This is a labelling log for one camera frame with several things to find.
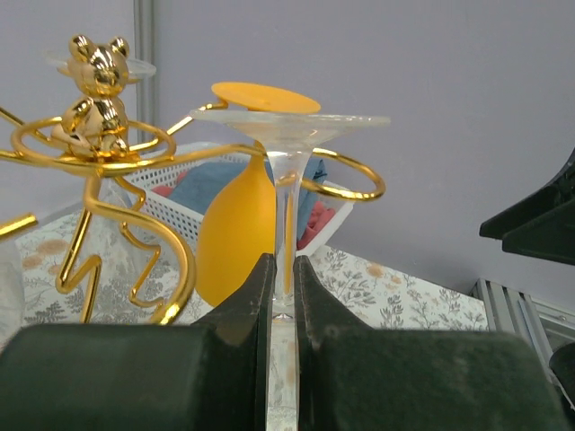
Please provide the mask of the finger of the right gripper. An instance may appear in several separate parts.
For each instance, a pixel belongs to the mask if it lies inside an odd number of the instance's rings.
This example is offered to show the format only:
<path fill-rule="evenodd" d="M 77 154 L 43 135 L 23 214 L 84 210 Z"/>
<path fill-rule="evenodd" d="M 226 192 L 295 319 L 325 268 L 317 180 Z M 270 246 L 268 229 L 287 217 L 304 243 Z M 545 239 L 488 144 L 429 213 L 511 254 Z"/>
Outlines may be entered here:
<path fill-rule="evenodd" d="M 483 222 L 479 235 L 502 250 L 535 259 L 574 263 L 574 156 L 538 191 Z"/>

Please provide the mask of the yellow plastic goblet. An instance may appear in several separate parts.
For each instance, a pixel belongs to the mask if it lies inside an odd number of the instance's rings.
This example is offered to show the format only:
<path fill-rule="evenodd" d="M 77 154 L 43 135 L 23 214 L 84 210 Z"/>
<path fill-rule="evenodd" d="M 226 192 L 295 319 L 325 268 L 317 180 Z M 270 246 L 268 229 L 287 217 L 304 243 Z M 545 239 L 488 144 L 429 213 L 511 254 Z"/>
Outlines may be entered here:
<path fill-rule="evenodd" d="M 247 110 L 316 113 L 318 101 L 297 92 L 244 82 L 213 84 L 221 100 Z M 213 199 L 197 243 L 197 291 L 216 307 L 234 293 L 263 253 L 274 251 L 275 189 L 264 158 L 253 156 L 245 169 Z"/>

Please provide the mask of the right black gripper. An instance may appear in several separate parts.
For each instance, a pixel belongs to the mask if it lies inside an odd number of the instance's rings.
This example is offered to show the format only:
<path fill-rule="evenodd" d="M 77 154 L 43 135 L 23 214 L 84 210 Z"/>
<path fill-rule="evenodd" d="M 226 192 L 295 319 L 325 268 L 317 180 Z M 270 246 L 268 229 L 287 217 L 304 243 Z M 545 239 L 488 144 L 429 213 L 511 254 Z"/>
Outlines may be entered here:
<path fill-rule="evenodd" d="M 549 365 L 561 384 L 567 398 L 574 404 L 575 383 L 575 344 L 570 343 L 557 349 Z"/>

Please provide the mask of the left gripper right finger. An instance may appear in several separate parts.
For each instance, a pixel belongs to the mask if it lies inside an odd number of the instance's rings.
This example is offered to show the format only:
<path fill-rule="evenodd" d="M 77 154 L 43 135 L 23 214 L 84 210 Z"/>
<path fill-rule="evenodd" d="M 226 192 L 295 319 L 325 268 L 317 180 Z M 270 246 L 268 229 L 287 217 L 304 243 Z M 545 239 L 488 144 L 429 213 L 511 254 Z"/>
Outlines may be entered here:
<path fill-rule="evenodd" d="M 533 350 L 504 333 L 375 329 L 294 266 L 302 430 L 566 430 Z"/>

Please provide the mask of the clear glass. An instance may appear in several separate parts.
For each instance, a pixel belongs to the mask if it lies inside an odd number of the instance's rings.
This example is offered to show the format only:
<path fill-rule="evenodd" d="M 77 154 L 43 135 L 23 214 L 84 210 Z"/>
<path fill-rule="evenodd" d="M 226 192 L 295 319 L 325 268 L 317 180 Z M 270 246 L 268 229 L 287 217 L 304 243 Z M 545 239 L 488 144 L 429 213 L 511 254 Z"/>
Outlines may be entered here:
<path fill-rule="evenodd" d="M 273 317 L 293 320 L 293 266 L 296 256 L 297 205 L 305 167 L 313 151 L 338 136 L 369 127 L 384 127 L 386 117 L 271 113 L 253 110 L 191 112 L 195 120 L 234 128 L 256 142 L 275 189 L 275 241 L 234 293 L 213 307 L 210 316 L 223 325 L 223 336 L 240 347 L 238 364 L 226 363 L 240 386 L 217 428 L 262 430 L 266 426 L 269 329 Z"/>

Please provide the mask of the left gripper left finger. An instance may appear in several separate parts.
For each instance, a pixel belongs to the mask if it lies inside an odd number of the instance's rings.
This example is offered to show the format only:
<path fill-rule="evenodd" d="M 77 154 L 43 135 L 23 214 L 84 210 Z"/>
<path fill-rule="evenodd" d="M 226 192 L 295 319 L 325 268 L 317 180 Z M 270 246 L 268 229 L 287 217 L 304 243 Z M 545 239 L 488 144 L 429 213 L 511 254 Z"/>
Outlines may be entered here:
<path fill-rule="evenodd" d="M 264 254 L 189 325 L 38 324 L 1 355 L 4 430 L 262 430 L 271 290 Z"/>

